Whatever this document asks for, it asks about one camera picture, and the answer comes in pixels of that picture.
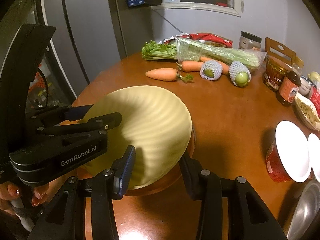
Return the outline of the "left hand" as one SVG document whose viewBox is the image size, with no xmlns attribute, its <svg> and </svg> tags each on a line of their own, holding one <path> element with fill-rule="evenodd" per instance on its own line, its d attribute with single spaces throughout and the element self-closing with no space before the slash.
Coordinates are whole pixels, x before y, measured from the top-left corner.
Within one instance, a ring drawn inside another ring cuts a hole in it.
<svg viewBox="0 0 320 240">
<path fill-rule="evenodd" d="M 32 189 L 31 200 L 29 201 L 33 207 L 43 204 L 47 200 L 47 192 L 49 190 L 49 184 L 42 186 L 36 186 Z M 7 181 L 1 184 L 1 211 L 4 211 L 10 215 L 15 215 L 11 202 L 21 198 L 27 190 L 23 191 L 21 187 L 14 183 Z"/>
</svg>

